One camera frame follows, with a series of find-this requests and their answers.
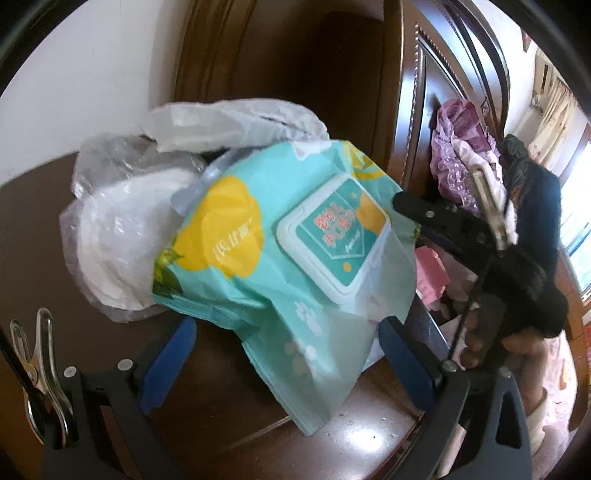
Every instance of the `yellow flower graphic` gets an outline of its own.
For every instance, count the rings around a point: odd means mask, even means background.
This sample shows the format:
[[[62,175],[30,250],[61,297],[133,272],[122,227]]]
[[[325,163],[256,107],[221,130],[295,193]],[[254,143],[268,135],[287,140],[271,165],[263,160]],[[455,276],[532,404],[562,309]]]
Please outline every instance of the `yellow flower graphic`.
[[[191,271],[216,267],[226,278],[252,274],[264,243],[261,209],[237,177],[218,180],[178,234],[176,263]]]
[[[356,148],[351,142],[343,142],[345,157],[353,165],[353,177],[358,180],[375,180],[383,177],[385,172],[379,168],[365,153]]]
[[[361,194],[361,204],[355,212],[357,220],[366,230],[370,230],[379,236],[382,233],[382,229],[386,223],[386,217],[376,207],[375,203],[367,196],[367,194]]]

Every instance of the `curtain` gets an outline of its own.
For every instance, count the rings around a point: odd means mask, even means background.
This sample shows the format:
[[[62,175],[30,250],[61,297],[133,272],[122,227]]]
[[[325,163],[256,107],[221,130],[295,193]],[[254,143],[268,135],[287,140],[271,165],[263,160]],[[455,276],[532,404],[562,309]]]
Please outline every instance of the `curtain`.
[[[542,123],[528,147],[530,157],[552,171],[560,157],[566,137],[566,126],[577,108],[573,92],[560,80],[554,82]]]

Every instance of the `white plastic bag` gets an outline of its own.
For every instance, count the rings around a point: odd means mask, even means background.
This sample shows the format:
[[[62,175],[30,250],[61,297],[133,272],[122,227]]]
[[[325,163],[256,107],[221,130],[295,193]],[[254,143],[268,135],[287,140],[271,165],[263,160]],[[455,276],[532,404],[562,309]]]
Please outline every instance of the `white plastic bag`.
[[[183,218],[187,216],[205,196],[209,187],[221,178],[227,169],[257,151],[255,148],[236,148],[216,158],[194,183],[171,197],[170,205],[173,210]]]
[[[328,140],[326,126],[311,110],[275,99],[169,103],[153,109],[144,132],[161,152],[195,153],[222,148],[266,147],[285,140]]]
[[[204,168],[198,155],[159,153],[141,137],[102,137],[80,149],[77,199],[60,215],[64,257],[78,288],[111,320],[161,310],[152,298],[154,260],[182,222],[170,198]]]

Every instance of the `purple lace fabric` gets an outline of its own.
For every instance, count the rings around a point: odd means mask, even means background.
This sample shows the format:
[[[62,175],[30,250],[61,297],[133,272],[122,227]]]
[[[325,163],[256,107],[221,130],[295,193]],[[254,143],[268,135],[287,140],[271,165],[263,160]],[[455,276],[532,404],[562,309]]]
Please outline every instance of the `purple lace fabric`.
[[[492,151],[499,157],[496,140],[482,129],[476,107],[471,101],[448,100],[439,108],[437,127],[431,139],[431,174],[439,183],[442,197],[478,215],[476,199],[467,185],[468,170],[454,152],[452,137],[468,142],[472,150],[487,162],[489,159],[483,155],[485,152]]]

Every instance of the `screw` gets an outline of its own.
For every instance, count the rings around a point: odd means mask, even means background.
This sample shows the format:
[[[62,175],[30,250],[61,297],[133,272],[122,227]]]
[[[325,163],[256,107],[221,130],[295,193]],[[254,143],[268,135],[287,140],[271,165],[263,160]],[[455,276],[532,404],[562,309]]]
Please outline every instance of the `screw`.
[[[501,367],[499,369],[499,375],[505,378],[511,378],[511,371],[507,367]]]
[[[457,365],[453,360],[444,360],[441,367],[443,368],[443,371],[448,374],[457,372]]]
[[[76,375],[76,367],[67,367],[64,370],[64,377],[66,378],[72,378],[74,375]]]
[[[119,370],[121,370],[122,372],[127,372],[127,370],[131,370],[132,366],[134,366],[134,362],[133,362],[133,360],[130,360],[129,358],[124,358],[123,360],[119,360],[119,363],[117,364],[117,368]]]

